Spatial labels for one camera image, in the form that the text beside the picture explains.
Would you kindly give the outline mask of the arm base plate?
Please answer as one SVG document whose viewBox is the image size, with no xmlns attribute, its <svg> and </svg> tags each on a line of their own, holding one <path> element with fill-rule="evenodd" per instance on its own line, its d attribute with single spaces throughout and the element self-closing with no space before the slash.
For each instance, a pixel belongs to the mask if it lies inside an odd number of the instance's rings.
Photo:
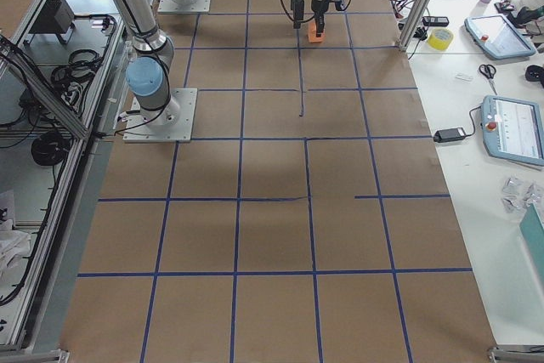
<svg viewBox="0 0 544 363">
<path fill-rule="evenodd" d="M 161 0 L 159 14 L 206 14 L 212 0 Z"/>
<path fill-rule="evenodd" d="M 128 130 L 123 133 L 126 143 L 159 143 L 159 142 L 190 142 L 196 112 L 198 90 L 196 88 L 172 88 L 171 99 L 165 110 L 158 115 L 158 111 L 141 110 L 135 97 L 132 101 L 132 110 L 139 113 L 129 116 Z"/>
</svg>

